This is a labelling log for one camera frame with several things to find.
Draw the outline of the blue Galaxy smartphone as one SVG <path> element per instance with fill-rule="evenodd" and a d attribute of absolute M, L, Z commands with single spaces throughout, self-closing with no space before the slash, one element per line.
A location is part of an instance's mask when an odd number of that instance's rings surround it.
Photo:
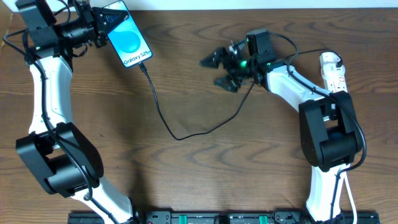
<path fill-rule="evenodd" d="M 125 3 L 117 1 L 104 8 L 125 11 L 128 14 L 128 18 L 108 34 L 109 40 L 123 65 L 129 68 L 151 58 L 152 51 Z"/>

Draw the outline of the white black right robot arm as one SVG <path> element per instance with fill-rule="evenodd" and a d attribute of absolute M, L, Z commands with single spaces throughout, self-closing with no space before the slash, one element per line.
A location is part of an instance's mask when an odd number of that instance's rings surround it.
<path fill-rule="evenodd" d="M 310 195 L 305 204 L 306 223 L 341 223 L 341 188 L 366 140 L 356 119 L 347 89 L 343 59 L 334 50 L 322 50 L 320 87 L 299 74 L 292 62 L 299 52 L 277 58 L 267 29 L 252 30 L 246 38 L 220 47 L 200 61 L 200 66 L 223 67 L 227 74 L 215 85 L 236 92 L 245 79 L 284 99 L 299 116 L 303 154 L 312 167 Z"/>

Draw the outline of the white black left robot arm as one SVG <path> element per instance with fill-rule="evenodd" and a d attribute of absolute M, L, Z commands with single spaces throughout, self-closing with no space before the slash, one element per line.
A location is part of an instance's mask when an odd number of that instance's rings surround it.
<path fill-rule="evenodd" d="M 75 20 L 58 23 L 46 1 L 18 0 L 27 29 L 22 35 L 25 62 L 34 80 L 34 115 L 16 151 L 50 195 L 78 200 L 105 223 L 144 223 L 145 217 L 104 175 L 97 148 L 75 126 L 70 102 L 74 50 L 106 44 L 108 34 L 124 22 L 125 10 L 67 1 Z"/>

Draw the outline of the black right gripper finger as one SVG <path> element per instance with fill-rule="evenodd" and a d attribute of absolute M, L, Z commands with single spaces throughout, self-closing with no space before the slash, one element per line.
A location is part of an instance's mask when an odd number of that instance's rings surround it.
<path fill-rule="evenodd" d="M 226 91 L 236 93 L 241 87 L 241 80 L 232 75 L 226 75 L 224 77 L 217 78 L 214 81 L 214 85 L 221 87 Z"/>
<path fill-rule="evenodd" d="M 219 47 L 213 53 L 209 54 L 209 56 L 201 60 L 200 66 L 208 68 L 218 68 L 220 62 L 223 60 L 226 54 L 226 49 L 224 47 Z"/>

